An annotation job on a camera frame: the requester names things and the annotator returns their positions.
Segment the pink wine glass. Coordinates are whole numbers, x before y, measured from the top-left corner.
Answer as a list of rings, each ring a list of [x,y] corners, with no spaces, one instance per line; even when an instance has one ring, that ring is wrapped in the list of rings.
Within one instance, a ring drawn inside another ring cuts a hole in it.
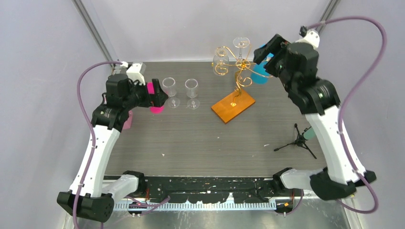
[[[147,90],[151,97],[151,106],[149,107],[150,111],[153,114],[160,114],[164,110],[164,106],[158,106],[160,102],[158,102],[158,97],[155,96],[156,92],[160,93],[160,89],[156,90],[153,82],[147,83]]]

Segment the clear wine glass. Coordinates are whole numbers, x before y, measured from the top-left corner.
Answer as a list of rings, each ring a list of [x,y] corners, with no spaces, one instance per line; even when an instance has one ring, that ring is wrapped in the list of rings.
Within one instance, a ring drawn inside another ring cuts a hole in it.
[[[189,98],[187,107],[190,109],[197,109],[200,106],[200,101],[197,99],[199,84],[196,79],[187,79],[185,81],[186,95]]]
[[[171,108],[177,108],[180,105],[179,98],[176,97],[176,81],[172,77],[167,77],[162,81],[162,87],[164,92],[168,95],[168,100],[166,101],[167,106]]]

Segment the blue wine glass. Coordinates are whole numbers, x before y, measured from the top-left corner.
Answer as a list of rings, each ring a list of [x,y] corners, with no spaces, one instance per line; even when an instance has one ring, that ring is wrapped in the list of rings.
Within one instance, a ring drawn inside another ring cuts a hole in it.
[[[260,63],[256,64],[251,72],[250,78],[253,83],[256,84],[265,84],[268,82],[269,78],[273,77],[266,72],[264,66],[272,59],[274,55],[269,53],[267,57]]]

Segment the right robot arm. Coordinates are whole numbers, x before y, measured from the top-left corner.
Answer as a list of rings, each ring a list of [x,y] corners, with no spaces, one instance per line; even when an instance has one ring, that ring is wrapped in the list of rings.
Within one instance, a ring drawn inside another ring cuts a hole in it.
[[[356,192],[357,187],[376,180],[366,170],[352,149],[349,139],[341,142],[345,126],[338,123],[340,99],[334,85],[317,76],[319,35],[310,31],[295,42],[276,34],[269,42],[254,50],[253,61],[263,63],[271,76],[278,78],[288,98],[305,116],[318,139],[326,167],[297,170],[287,167],[273,178],[273,191],[286,195],[291,189],[313,191],[322,200],[338,200]]]

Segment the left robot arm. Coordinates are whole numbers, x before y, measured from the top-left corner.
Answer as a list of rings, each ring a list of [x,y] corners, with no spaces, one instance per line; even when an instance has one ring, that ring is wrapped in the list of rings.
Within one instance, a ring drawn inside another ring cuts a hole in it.
[[[143,173],[126,171],[110,185],[103,187],[106,167],[112,149],[135,107],[162,107],[168,95],[158,79],[152,79],[154,93],[139,80],[125,73],[108,77],[102,103],[87,119],[91,133],[85,156],[69,190],[60,192],[57,203],[71,216],[105,223],[114,204],[132,194],[142,197],[147,190]]]

